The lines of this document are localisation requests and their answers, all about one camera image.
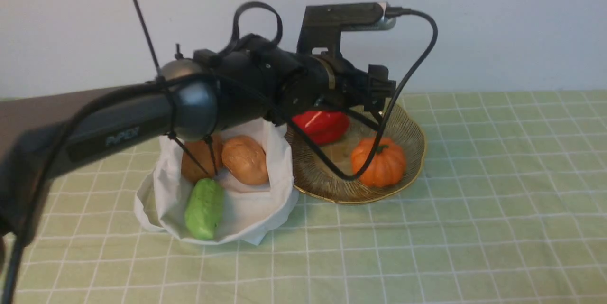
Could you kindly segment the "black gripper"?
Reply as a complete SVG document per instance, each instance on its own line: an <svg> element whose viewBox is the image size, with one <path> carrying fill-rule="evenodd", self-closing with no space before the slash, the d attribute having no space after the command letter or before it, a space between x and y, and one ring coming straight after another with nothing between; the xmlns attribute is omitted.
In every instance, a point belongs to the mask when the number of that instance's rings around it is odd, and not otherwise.
<svg viewBox="0 0 607 304"><path fill-rule="evenodd" d="M396 82L388 78L388 68L355 68L343 58L294 54L297 62L285 79L285 113L297 116L307 111L345 111L362 106L378 112L392 97Z"/></svg>

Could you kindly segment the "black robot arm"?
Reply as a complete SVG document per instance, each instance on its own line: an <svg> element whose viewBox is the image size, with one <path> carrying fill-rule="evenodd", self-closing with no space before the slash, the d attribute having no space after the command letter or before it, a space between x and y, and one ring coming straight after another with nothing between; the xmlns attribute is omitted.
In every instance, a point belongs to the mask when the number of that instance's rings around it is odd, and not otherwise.
<svg viewBox="0 0 607 304"><path fill-rule="evenodd" d="M206 136L262 118L276 125L313 109L377 110L393 97L388 70L341 56L289 53L258 35L227 53L169 62L161 80L1 102L1 235L36 233L50 182L145 140Z"/></svg>

